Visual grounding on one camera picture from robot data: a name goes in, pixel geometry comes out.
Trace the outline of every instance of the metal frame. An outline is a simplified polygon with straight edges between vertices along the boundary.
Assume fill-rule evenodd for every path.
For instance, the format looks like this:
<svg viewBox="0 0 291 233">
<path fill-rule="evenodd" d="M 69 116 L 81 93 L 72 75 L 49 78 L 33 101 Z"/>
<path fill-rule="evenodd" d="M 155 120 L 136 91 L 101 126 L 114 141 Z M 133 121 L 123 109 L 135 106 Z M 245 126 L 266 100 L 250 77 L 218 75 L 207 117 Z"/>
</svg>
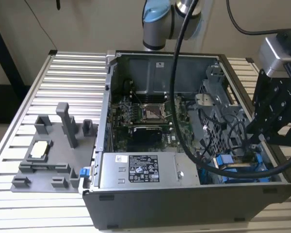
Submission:
<svg viewBox="0 0 291 233">
<path fill-rule="evenodd" d="M 146 55 L 171 56 L 168 52 L 137 51 L 117 51 L 116 56 L 124 54 L 144 55 L 143 58 Z M 217 58 L 233 93 L 236 95 L 236 101 L 241 104 L 248 118 L 252 120 L 253 106 L 250 98 L 224 55 L 183 53 L 181 56 Z M 108 103 L 109 99 L 103 103 L 103 108 L 106 108 Z M 101 132 L 104 129 L 100 128 L 99 130 L 99 136 L 104 139 L 105 135 Z M 269 150 L 265 143 L 263 145 L 271 162 L 276 166 L 280 154 L 274 154 L 274 151 Z M 112 155 L 115 154 L 127 155 L 128 153 L 112 153 Z M 130 153 L 130 155 L 133 154 L 146 155 L 149 153 Z M 110 162 L 110 156 L 111 154 L 108 154 L 104 159 L 102 155 L 99 157 L 100 160 L 96 159 L 95 167 L 99 166 L 99 170 L 94 171 L 96 177 L 92 182 L 93 184 L 85 188 L 83 192 L 83 199 L 93 223 L 95 227 L 101 230 L 205 224 L 209 221 L 215 223 L 250 221 L 267 205 L 283 202 L 291 196 L 291 174 L 289 172 L 284 173 L 288 182 L 280 175 L 280 182 L 269 183 L 208 184 L 195 187 L 178 187 L 175 185 L 172 188 L 165 186 L 164 183 L 161 183 L 158 187 L 157 185 L 140 183 L 140 185 L 133 186 L 127 184 L 123 187 L 114 185 L 113 187 L 102 188 L 100 186 L 102 184 L 97 185 L 97 180 L 102 181 L 103 174 L 100 174 L 100 172 L 103 169 L 101 166 L 105 167 L 105 163 Z M 110 167 L 108 169 L 105 167 L 105 172 L 109 169 L 114 170 L 114 167 L 117 166 L 113 165 L 112 162 L 108 164 Z M 117 172 L 110 171 L 109 174 L 123 178 Z M 206 215 L 203 211 L 196 211 L 197 209 L 207 209 L 209 214 Z"/>
<path fill-rule="evenodd" d="M 23 101 L 27 94 L 26 86 L 0 34 L 0 65 L 6 74 L 18 100 Z"/>
</svg>

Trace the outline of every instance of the motherboard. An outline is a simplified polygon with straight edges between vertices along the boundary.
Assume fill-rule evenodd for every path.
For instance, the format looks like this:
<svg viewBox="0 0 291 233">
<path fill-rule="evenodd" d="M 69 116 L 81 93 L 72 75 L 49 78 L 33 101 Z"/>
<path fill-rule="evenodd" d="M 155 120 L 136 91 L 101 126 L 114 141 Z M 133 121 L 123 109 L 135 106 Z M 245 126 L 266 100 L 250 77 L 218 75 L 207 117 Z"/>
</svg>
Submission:
<svg viewBox="0 0 291 233">
<path fill-rule="evenodd" d="M 195 139 L 183 97 L 177 96 L 180 129 L 193 153 L 200 148 Z M 183 152 L 172 123 L 170 101 L 142 102 L 137 94 L 112 104 L 114 152 Z"/>
</svg>

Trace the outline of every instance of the cable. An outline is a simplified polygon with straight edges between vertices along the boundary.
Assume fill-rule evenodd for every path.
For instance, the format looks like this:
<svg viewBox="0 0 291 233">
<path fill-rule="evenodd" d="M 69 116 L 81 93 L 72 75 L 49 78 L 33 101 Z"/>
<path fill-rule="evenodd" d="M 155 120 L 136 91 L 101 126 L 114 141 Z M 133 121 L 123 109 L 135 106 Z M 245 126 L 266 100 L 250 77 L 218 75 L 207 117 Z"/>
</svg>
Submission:
<svg viewBox="0 0 291 233">
<path fill-rule="evenodd" d="M 229 5 L 229 0 L 226 0 L 226 7 L 227 7 L 227 12 L 228 12 L 228 16 L 230 18 L 230 20 L 232 21 L 234 27 L 242 34 L 245 35 L 268 35 L 268 34 L 276 34 L 276 33 L 280 33 L 282 31 L 290 31 L 291 28 L 287 28 L 287 29 L 275 29 L 275 30 L 267 30 L 267 31 L 257 31 L 257 32 L 250 32 L 250 31 L 246 31 L 244 29 L 242 29 L 235 21 L 230 5 Z"/>
<path fill-rule="evenodd" d="M 142 16 L 141 16 L 142 27 L 144 27 L 144 14 L 145 14 L 146 2 L 147 2 L 147 0 L 145 0 L 144 7 L 142 9 Z"/>
<path fill-rule="evenodd" d="M 172 69 L 171 69 L 171 77 L 170 77 L 170 90 L 169 90 L 169 95 L 170 95 L 170 100 L 171 100 L 171 113 L 172 113 L 172 119 L 174 123 L 174 128 L 178 137 L 178 140 L 180 144 L 182 145 L 182 148 L 186 155 L 190 158 L 190 160 L 198 165 L 199 167 L 209 171 L 213 172 L 217 175 L 220 176 L 227 176 L 227 177 L 232 177 L 232 178 L 237 178 L 237 179 L 258 179 L 258 178 L 264 178 L 264 177 L 270 177 L 276 174 L 279 174 L 283 172 L 284 170 L 288 169 L 291 167 L 291 158 L 282 163 L 281 165 L 274 167 L 272 169 L 266 170 L 266 171 L 255 171 L 255 172 L 232 172 L 232 171 L 226 171 L 226 170 L 219 170 L 215 167 L 209 166 L 205 164 L 200 158 L 196 158 L 191 151 L 188 149 L 188 147 L 185 144 L 185 141 L 183 140 L 180 127 L 178 124 L 178 119 L 177 119 L 177 114 L 176 114 L 176 105 L 175 105 L 175 78 L 176 78 L 176 69 L 177 69 L 177 62 L 178 62 L 178 57 L 180 53 L 180 48 L 181 44 L 184 38 L 185 31 L 188 27 L 190 17 L 192 16 L 192 12 L 194 8 L 197 5 L 198 0 L 193 0 L 189 11 L 187 15 L 184 18 L 182 27 L 180 29 L 180 33 L 177 39 L 176 47 L 175 47 L 175 52 L 173 56 L 173 63 L 172 63 Z"/>
<path fill-rule="evenodd" d="M 210 132 L 208 132 L 208 133 L 209 133 L 209 143 L 208 143 L 208 145 L 206 146 L 204 152 L 203 152 L 202 155 L 201 155 L 202 158 L 203 158 L 203 156 L 206 154 L 206 152 L 208 152 L 209 156 L 211 156 L 211 155 L 210 155 L 210 152 L 209 152 L 209 148 L 210 148 L 210 146 L 211 146 L 211 144 L 212 144 L 212 135 L 211 135 Z"/>
<path fill-rule="evenodd" d="M 225 123 L 223 123 L 223 122 L 219 122 L 219 121 L 217 121 L 217 120 L 212 119 L 210 116 L 208 116 L 208 115 L 205 113 L 204 109 L 199 108 L 199 109 L 198 109 L 198 115 L 200 116 L 201 113 L 204 115 L 204 117 L 205 117 L 207 120 L 211 121 L 212 123 L 217 124 L 217 125 L 220 125 L 220 126 L 225 125 Z"/>
<path fill-rule="evenodd" d="M 30 5 L 28 4 L 27 0 L 24 0 L 25 3 L 27 4 L 27 6 L 29 7 L 29 9 L 31 10 L 31 12 L 33 13 L 33 16 L 35 17 L 35 19 L 38 21 L 38 24 L 40 25 L 40 28 L 44 31 L 44 33 L 48 36 L 49 40 L 52 42 L 53 46 L 55 47 L 55 49 L 57 50 L 56 45 L 54 44 L 53 40 L 51 39 L 51 37 L 49 36 L 49 34 L 44 30 L 44 28 L 42 27 L 40 21 L 38 20 L 38 17 L 35 15 L 34 11 L 32 10 L 32 8 L 30 7 Z"/>
<path fill-rule="evenodd" d="M 237 121 L 235 124 L 232 125 L 231 129 L 229 130 L 228 132 L 228 135 L 227 135 L 227 146 L 228 146 L 228 149 L 234 154 L 236 155 L 235 151 L 234 151 L 234 148 L 232 148 L 231 144 L 230 144 L 230 139 L 231 139 L 231 136 L 232 136 L 232 132 L 234 130 L 234 128 L 238 125 L 241 125 L 243 122 L 242 121 Z"/>
</svg>

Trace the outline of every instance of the slotted aluminum surface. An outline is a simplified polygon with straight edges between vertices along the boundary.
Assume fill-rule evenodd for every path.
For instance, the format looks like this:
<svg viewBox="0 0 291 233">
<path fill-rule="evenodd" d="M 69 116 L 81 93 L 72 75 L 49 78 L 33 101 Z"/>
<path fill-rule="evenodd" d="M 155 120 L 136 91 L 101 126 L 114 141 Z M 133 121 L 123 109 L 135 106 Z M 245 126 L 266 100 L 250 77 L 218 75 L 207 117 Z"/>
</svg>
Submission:
<svg viewBox="0 0 291 233">
<path fill-rule="evenodd" d="M 256 66 L 245 59 L 230 58 L 229 61 L 248 94 L 253 96 L 258 77 Z M 70 105 L 69 113 L 77 122 L 89 118 L 98 123 L 105 75 L 105 54 L 59 52 L 47 59 L 0 144 L 0 233 L 98 232 L 79 194 L 12 193 L 9 189 L 35 133 L 33 123 L 37 115 L 49 114 L 52 122 L 59 121 L 55 107 L 58 102 L 66 101 Z M 291 148 L 282 150 L 286 157 L 291 156 Z M 268 206 L 249 223 L 133 229 L 131 232 L 291 233 L 291 198 Z"/>
</svg>

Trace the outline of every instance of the power supply label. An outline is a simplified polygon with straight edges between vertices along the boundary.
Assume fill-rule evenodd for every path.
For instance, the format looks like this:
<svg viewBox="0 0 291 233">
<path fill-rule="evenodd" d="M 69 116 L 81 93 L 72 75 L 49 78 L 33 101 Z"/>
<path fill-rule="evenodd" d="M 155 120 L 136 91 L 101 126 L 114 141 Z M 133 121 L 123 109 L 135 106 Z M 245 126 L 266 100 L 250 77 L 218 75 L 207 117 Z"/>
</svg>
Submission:
<svg viewBox="0 0 291 233">
<path fill-rule="evenodd" d="M 132 183 L 160 182 L 157 155 L 130 155 L 129 181 Z"/>
</svg>

